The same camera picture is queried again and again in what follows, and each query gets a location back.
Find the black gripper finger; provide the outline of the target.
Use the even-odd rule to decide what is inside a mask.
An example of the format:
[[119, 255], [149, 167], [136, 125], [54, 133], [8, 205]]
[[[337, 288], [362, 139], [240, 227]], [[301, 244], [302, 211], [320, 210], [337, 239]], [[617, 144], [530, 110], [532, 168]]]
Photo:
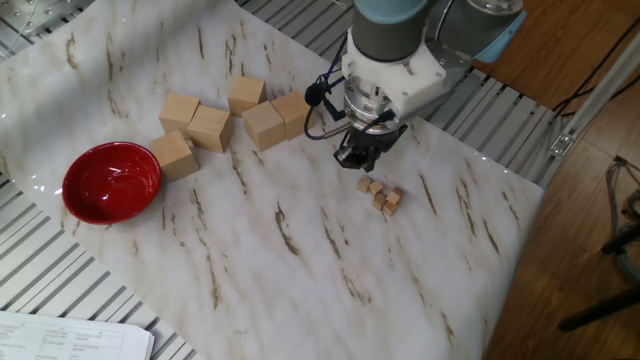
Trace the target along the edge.
[[384, 147], [368, 147], [366, 149], [362, 169], [367, 173], [371, 172], [375, 168], [376, 161], [385, 152], [386, 149]]
[[340, 145], [333, 156], [343, 168], [360, 169], [362, 167], [362, 154], [355, 150], [352, 144]]

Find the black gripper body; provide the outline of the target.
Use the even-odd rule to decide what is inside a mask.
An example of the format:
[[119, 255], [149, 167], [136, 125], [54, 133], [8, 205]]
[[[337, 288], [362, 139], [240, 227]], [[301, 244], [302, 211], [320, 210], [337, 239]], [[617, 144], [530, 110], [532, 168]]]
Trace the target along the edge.
[[366, 153], [368, 149], [375, 149], [380, 153], [388, 152], [400, 137], [408, 129], [407, 125], [401, 125], [398, 129], [389, 133], [373, 135], [356, 128], [347, 132], [346, 146], [356, 153]]

